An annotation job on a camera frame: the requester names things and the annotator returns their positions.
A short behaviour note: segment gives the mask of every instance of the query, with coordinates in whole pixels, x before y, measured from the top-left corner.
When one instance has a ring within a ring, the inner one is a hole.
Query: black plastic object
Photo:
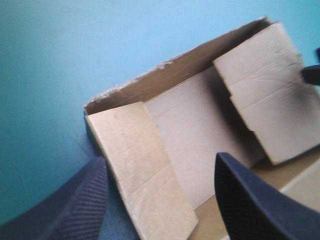
[[[218,153],[214,186],[231,240],[320,240],[320,214],[283,195],[228,153]]]
[[[318,61],[320,62],[320,48],[316,51]],[[307,84],[320,86],[320,65],[307,66],[301,71],[304,81]]]
[[[0,240],[96,240],[107,191],[106,161],[98,157],[44,201],[0,226]]]

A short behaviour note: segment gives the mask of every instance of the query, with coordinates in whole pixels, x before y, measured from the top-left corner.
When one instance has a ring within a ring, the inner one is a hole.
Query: open cardboard box
[[[305,176],[302,173],[320,157],[316,147],[297,157],[290,155],[295,159],[289,162],[271,165],[264,151],[269,145],[263,149],[257,140],[264,145],[266,136],[256,137],[248,129],[251,116],[239,109],[239,104],[247,103],[241,102],[239,95],[236,100],[230,98],[234,89],[229,78],[223,81],[213,66],[213,61],[220,59],[217,64],[223,71],[225,59],[220,56],[232,53],[271,25],[266,17],[246,24],[107,90],[84,106],[90,130],[142,240],[218,240],[227,236],[214,197],[217,152],[229,152],[288,193],[298,186],[290,182]],[[311,112],[319,114],[320,101],[315,90],[310,91],[315,109]],[[320,140],[313,137],[311,142],[303,152]],[[309,172],[314,176],[317,170]],[[307,177],[299,179],[308,183]],[[314,199],[308,201],[317,208]]]

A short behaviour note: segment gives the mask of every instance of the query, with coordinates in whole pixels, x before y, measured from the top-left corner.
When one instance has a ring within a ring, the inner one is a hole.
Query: cardboard
[[[320,143],[320,98],[281,23],[214,60],[247,127],[274,164]]]
[[[140,238],[187,239],[198,220],[144,104],[92,114],[87,122]]]
[[[301,172],[281,191],[320,213],[320,159]]]
[[[228,238],[213,195],[217,151],[230,152],[247,167],[258,162],[252,170],[278,189],[320,158],[320,147],[316,147],[295,160],[271,165],[238,112],[239,106],[233,105],[235,95],[230,99],[228,83],[225,86],[212,67],[216,58],[265,35],[264,30],[270,29],[270,25],[262,17],[239,27],[108,89],[84,106],[89,128],[114,174],[141,239],[186,240],[190,234],[190,240]],[[282,55],[282,47],[287,50],[291,44],[287,36],[279,32],[274,35],[284,40],[279,41],[275,52],[283,61],[271,65],[278,64],[284,71],[274,71],[271,76],[279,75],[286,82],[264,82],[264,90],[256,88],[257,95],[247,91],[247,98],[241,98],[241,107],[250,105],[256,97],[264,98],[275,88],[282,89],[284,84],[291,83],[282,76],[298,71],[301,63],[296,62],[292,48]],[[275,43],[271,39],[269,36],[264,41],[270,48]],[[258,63],[263,66],[263,59]],[[246,71],[235,72],[233,77],[237,74],[245,75]]]
[[[145,103],[194,209],[214,194],[218,152],[248,167],[266,157],[229,96],[212,66]]]

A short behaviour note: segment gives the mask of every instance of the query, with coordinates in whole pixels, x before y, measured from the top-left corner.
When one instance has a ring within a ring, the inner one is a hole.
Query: cardboard flap
[[[320,143],[320,98],[302,61],[274,23],[214,61],[231,100],[273,164]]]
[[[142,240],[186,240],[198,220],[142,102],[86,117]]]

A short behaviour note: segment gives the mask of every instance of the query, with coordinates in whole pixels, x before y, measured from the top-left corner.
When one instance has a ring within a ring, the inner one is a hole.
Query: teal wall
[[[319,0],[0,0],[0,224],[94,157],[90,97],[263,15],[316,63]]]

